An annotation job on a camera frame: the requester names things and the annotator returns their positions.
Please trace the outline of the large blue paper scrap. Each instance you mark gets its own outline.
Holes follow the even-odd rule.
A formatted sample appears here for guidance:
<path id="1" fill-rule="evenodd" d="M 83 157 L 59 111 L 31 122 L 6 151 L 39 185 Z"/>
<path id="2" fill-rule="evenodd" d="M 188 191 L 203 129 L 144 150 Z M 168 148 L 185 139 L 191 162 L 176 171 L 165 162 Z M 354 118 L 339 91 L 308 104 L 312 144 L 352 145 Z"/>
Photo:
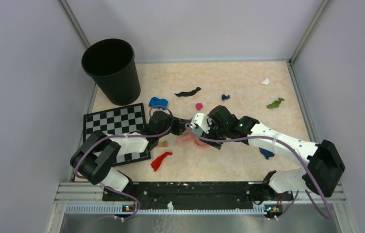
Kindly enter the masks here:
<path id="1" fill-rule="evenodd" d="M 270 158 L 274 157 L 275 154 L 269 150 L 265 150 L 263 148 L 259 148 L 259 152 L 267 159 L 269 160 Z"/>

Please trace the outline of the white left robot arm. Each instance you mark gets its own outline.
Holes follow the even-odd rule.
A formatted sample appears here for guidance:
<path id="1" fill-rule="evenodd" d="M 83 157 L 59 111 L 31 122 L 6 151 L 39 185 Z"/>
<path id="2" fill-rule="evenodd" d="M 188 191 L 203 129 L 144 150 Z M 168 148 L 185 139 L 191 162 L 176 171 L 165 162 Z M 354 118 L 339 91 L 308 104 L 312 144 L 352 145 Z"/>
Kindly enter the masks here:
<path id="1" fill-rule="evenodd" d="M 105 134 L 95 131 L 86 139 L 70 159 L 75 175 L 94 185 L 107 186 L 114 190 L 120 200 L 132 196 L 131 179 L 114 169 L 119 155 L 145 153 L 154 149 L 159 139 L 168 134 L 182 135 L 190 119 L 181 119 L 171 114 L 156 111 L 148 124 L 136 132 Z"/>

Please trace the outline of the pink plastic dustpan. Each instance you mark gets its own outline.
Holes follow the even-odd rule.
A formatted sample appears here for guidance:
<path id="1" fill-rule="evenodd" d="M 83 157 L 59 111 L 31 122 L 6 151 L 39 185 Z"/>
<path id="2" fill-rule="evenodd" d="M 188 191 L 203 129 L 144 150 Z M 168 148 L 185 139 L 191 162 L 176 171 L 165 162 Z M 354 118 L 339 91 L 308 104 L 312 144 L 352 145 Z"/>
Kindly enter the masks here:
<path id="1" fill-rule="evenodd" d="M 176 143 L 177 144 L 191 143 L 192 145 L 194 145 L 195 147 L 197 147 L 199 149 L 204 149 L 204 148 L 207 148 L 210 146 L 210 145 L 200 141 L 199 138 L 193 136 L 192 134 L 186 134 L 186 135 L 178 137 L 176 139 Z"/>

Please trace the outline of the green paper scrap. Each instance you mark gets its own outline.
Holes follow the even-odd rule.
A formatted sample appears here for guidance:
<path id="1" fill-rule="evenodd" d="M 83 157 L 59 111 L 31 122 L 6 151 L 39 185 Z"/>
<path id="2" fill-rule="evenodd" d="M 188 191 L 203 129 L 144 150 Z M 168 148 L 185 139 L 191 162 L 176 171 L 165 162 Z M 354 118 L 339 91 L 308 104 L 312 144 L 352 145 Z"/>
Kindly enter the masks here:
<path id="1" fill-rule="evenodd" d="M 272 103 L 266 105 L 267 109 L 275 109 L 275 108 L 279 108 L 280 104 L 285 101 L 284 98 L 277 98 L 275 101 L 273 101 Z"/>

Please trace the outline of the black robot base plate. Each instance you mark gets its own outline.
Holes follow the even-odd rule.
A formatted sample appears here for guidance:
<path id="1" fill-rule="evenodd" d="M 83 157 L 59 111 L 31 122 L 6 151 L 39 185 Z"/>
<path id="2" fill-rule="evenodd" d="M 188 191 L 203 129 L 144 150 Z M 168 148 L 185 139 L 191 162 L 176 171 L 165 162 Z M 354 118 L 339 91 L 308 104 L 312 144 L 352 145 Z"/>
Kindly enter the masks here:
<path id="1" fill-rule="evenodd" d="M 294 198 L 266 182 L 133 182 L 124 193 L 138 199 L 143 210 L 165 209 L 169 203 L 176 210 L 248 210 Z"/>

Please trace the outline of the red paper scrap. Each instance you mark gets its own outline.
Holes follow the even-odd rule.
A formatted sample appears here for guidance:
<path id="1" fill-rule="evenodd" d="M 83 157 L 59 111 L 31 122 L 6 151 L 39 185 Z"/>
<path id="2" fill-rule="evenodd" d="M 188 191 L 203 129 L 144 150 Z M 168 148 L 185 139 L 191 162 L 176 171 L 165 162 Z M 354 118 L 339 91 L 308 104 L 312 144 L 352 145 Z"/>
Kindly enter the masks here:
<path id="1" fill-rule="evenodd" d="M 173 154 L 172 152 L 167 151 L 158 156 L 156 159 L 154 159 L 150 164 L 153 171 L 156 172 L 160 168 L 163 160 L 168 156 L 171 156 L 172 154 Z"/>

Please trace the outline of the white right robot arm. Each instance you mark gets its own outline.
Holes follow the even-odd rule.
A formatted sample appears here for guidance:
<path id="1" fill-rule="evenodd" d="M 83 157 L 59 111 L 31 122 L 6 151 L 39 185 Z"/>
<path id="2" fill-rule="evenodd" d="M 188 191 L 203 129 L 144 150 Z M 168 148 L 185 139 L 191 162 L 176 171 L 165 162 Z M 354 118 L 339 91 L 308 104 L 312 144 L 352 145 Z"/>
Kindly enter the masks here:
<path id="1" fill-rule="evenodd" d="M 280 155 L 299 168 L 274 171 L 261 187 L 267 200 L 281 193 L 310 190 L 329 198 L 334 193 L 346 167 L 335 144 L 304 141 L 280 133 L 249 116 L 237 118 L 225 106 L 219 105 L 210 113 L 196 113 L 189 125 L 200 141 L 220 149 L 225 142 L 241 142 Z"/>

